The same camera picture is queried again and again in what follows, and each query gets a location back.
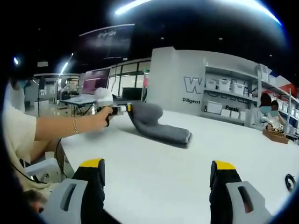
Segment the wooden tray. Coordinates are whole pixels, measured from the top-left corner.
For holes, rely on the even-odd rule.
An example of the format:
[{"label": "wooden tray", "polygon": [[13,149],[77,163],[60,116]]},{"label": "wooden tray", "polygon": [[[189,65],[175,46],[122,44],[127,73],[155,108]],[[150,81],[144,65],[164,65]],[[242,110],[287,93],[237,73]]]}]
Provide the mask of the wooden tray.
[{"label": "wooden tray", "polygon": [[263,130],[263,135],[265,135],[268,139],[284,144],[288,144],[289,140],[281,133],[268,131],[266,129]]}]

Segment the ceiling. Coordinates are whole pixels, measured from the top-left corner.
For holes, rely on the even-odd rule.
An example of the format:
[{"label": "ceiling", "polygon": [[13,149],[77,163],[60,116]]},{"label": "ceiling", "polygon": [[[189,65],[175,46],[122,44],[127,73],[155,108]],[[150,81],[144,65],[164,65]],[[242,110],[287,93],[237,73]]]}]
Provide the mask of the ceiling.
[{"label": "ceiling", "polygon": [[[40,6],[26,3],[26,11],[19,6],[13,10],[15,19],[18,18],[18,28],[8,27],[10,40],[14,43],[13,52],[20,49],[37,52],[39,60],[49,62],[48,72],[55,72],[75,51],[79,34],[115,24],[135,23],[129,59],[149,57],[153,48],[164,46],[223,52],[266,64],[299,85],[299,35],[294,23],[294,1],[285,5],[277,1],[263,1],[283,23],[284,44],[275,40],[273,29],[277,26],[270,25],[273,22],[265,19],[257,25],[255,18],[252,18],[253,22],[249,25],[250,22],[244,23],[238,19],[242,13],[236,9],[227,6],[218,8],[208,0],[179,3],[153,0],[115,18],[114,11],[129,2],[87,0],[71,5]],[[79,58],[74,58],[74,61],[69,72],[83,72],[91,68]],[[99,64],[99,68],[104,66],[103,63]]]}]

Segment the table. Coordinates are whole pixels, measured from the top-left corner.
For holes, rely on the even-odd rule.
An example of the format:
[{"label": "table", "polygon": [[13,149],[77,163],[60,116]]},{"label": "table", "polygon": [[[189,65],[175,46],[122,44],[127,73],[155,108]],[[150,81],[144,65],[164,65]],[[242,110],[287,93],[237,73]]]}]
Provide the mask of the table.
[{"label": "table", "polygon": [[[70,99],[61,100],[61,103],[70,104],[71,105],[71,115],[76,116],[75,107],[83,107],[86,105],[92,105],[96,101],[96,97],[94,95],[81,95],[78,97],[72,97]],[[114,105],[126,105],[127,103],[132,103],[136,100],[124,100],[122,98],[118,98],[114,101]]]},{"label": "table", "polygon": [[141,137],[127,114],[102,131],[62,139],[74,170],[88,159],[105,159],[104,208],[121,223],[209,223],[213,160],[232,163],[273,215],[290,195],[285,175],[299,171],[293,142],[276,143],[255,129],[176,112],[164,111],[160,123],[189,129],[188,149]]}]

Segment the black cable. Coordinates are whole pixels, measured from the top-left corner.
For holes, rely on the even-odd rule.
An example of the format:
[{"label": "black cable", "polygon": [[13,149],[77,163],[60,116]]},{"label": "black cable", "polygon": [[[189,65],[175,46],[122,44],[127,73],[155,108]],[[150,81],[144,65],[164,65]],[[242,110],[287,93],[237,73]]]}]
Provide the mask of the black cable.
[{"label": "black cable", "polygon": [[85,111],[85,113],[83,114],[83,116],[87,114],[87,112],[90,110],[90,108],[91,108],[92,106],[93,106],[93,103],[90,105],[90,107],[87,109],[87,111]]},{"label": "black cable", "polygon": [[292,192],[294,190],[296,181],[292,175],[287,174],[285,176],[285,185],[286,185],[286,188],[288,189],[288,191]]},{"label": "black cable", "polygon": [[59,139],[58,143],[57,143],[57,146],[56,146],[56,149],[55,149],[55,155],[56,155],[56,160],[57,160],[57,163],[58,163],[58,166],[60,168],[60,171],[63,173],[63,175],[67,178],[67,175],[64,173],[64,169],[63,167],[61,168],[60,164],[59,164],[59,159],[57,157],[57,150],[58,150],[58,146],[59,146],[59,143],[61,141],[61,138]]},{"label": "black cable", "polygon": [[30,180],[30,181],[32,181],[32,182],[34,182],[34,183],[44,183],[44,184],[46,184],[45,182],[42,182],[42,181],[34,181],[34,180],[30,179],[30,178],[27,177],[25,174],[23,174],[19,169],[17,169],[17,167],[15,167],[14,164],[12,164],[12,165],[13,165],[13,167],[16,169],[16,171],[18,171],[20,174],[22,174],[26,179],[28,179],[28,180]]}]

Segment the woman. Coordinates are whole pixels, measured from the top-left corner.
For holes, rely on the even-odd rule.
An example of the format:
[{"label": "woman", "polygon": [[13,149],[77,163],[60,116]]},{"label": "woman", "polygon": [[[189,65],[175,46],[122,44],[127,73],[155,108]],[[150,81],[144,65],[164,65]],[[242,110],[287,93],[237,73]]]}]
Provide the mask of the woman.
[{"label": "woman", "polygon": [[5,91],[5,99],[7,99],[15,109],[25,113],[25,94],[24,87],[27,80],[16,80],[10,78]]},{"label": "woman", "polygon": [[280,125],[285,125],[285,120],[280,116],[278,108],[278,102],[273,100],[271,104],[270,120],[274,128],[279,128]]},{"label": "woman", "polygon": [[79,118],[36,118],[17,110],[8,100],[5,100],[2,115],[3,134],[8,155],[23,190],[34,189],[42,193],[45,198],[49,198],[56,184],[32,181],[26,175],[20,159],[27,162],[34,161],[44,151],[54,151],[59,138],[106,127],[106,119],[112,112],[112,108],[105,107],[96,115]]},{"label": "woman", "polygon": [[261,95],[261,105],[251,110],[250,127],[262,131],[263,129],[272,130],[268,124],[271,111],[271,97],[267,93]]}]

